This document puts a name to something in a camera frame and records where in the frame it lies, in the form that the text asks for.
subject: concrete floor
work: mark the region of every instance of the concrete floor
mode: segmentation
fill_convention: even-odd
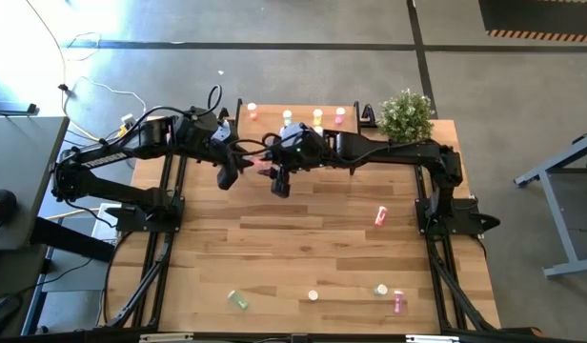
[[[42,113],[57,114],[60,57],[26,4],[13,3],[0,2],[0,96],[33,101]],[[98,31],[105,39],[131,41],[413,43],[405,0],[32,3],[63,42]],[[488,37],[476,0],[416,5],[425,44],[554,45]],[[11,42],[18,44],[6,50]],[[428,53],[427,59],[438,115],[456,122],[471,189],[481,210],[502,221],[485,242],[502,326],[535,326],[549,336],[587,340],[587,273],[543,277],[542,267],[565,261],[556,226],[540,185],[518,190],[512,183],[587,132],[587,53]],[[204,104],[211,85],[219,83],[222,104],[231,111],[238,97],[281,104],[359,100],[377,108],[401,89],[422,91],[413,51],[101,50],[68,63],[68,83],[79,75],[135,91],[148,107]],[[95,134],[115,129],[122,115],[141,112],[133,98],[81,79],[75,92],[69,114]],[[123,163],[98,173],[118,182],[132,176]],[[64,210],[47,196],[41,214]],[[54,331],[87,328],[96,301],[96,293],[52,294],[41,324]],[[71,320],[73,313],[87,315]]]

